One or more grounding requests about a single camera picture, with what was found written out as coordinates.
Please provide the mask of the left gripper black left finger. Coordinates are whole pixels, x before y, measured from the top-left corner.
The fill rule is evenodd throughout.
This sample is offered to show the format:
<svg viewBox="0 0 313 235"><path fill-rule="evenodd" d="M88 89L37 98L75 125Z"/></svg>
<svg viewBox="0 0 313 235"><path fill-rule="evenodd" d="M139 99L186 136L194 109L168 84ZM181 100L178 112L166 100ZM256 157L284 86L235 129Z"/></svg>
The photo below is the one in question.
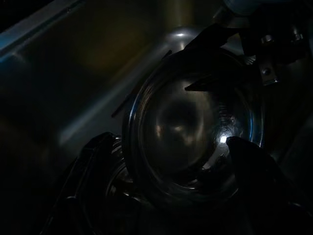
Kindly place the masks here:
<svg viewBox="0 0 313 235"><path fill-rule="evenodd" d="M133 182L122 138L92 138L64 173L44 235L146 235L146 200Z"/></svg>

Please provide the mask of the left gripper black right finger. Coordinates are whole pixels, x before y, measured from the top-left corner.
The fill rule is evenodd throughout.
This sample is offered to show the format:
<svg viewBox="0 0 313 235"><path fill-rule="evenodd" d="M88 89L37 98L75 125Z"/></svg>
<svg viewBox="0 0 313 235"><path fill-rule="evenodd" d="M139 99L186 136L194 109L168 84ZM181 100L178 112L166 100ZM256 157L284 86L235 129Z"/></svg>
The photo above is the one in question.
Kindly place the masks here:
<svg viewBox="0 0 313 235"><path fill-rule="evenodd" d="M313 235L313 203L273 157L240 137L228 137L239 193L257 235Z"/></svg>

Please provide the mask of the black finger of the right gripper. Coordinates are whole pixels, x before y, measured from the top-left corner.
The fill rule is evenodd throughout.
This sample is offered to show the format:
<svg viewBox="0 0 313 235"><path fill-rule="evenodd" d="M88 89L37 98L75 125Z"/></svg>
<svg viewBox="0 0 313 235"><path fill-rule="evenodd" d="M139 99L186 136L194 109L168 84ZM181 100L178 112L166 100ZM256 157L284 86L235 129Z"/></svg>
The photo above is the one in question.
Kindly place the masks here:
<svg viewBox="0 0 313 235"><path fill-rule="evenodd" d="M188 92L223 92L232 90L245 82L242 74L218 73L201 77L184 88Z"/></svg>
<svg viewBox="0 0 313 235"><path fill-rule="evenodd" d="M218 52L241 56L240 51L224 47L228 43L228 39L238 33L239 29L237 28L227 28L215 23L205 28L183 50L172 54L168 53L168 58L201 58Z"/></svg>

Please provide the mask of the small steel bowl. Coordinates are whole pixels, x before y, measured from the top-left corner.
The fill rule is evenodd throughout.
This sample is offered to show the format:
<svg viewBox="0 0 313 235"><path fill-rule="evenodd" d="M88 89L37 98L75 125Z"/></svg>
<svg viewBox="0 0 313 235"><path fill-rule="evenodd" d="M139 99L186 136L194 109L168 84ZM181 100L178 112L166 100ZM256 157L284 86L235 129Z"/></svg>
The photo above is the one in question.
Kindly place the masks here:
<svg viewBox="0 0 313 235"><path fill-rule="evenodd" d="M240 86L188 92L203 76L236 73ZM155 204L218 204L237 193L226 139L263 140L261 79L255 63L220 53L164 58L139 88L124 119L131 175Z"/></svg>

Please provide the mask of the stainless steel sink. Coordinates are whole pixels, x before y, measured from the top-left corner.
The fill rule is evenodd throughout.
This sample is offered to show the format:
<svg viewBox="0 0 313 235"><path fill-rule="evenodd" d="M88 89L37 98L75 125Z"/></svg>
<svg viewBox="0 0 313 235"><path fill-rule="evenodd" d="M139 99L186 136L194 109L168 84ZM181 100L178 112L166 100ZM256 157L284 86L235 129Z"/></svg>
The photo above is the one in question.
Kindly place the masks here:
<svg viewBox="0 0 313 235"><path fill-rule="evenodd" d="M260 6L299 10L306 56L277 83L260 76L263 140L250 142L313 203L313 0L0 0L0 235L44 235L64 173L106 132L122 138L146 235L257 235L236 178L222 203L149 200L128 168L123 126L161 60L213 24L239 29L224 47L257 66L241 34Z"/></svg>

